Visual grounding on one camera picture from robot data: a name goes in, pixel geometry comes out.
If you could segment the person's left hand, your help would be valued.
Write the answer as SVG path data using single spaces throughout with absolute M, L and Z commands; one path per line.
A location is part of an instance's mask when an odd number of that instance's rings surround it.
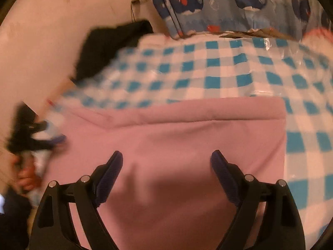
M 42 179 L 36 173 L 34 157 L 30 156 L 30 158 L 26 158 L 24 166 L 21 169 L 17 167 L 19 161 L 20 159 L 18 156 L 12 156 L 11 165 L 13 188 L 21 194 L 39 188 L 41 186 Z

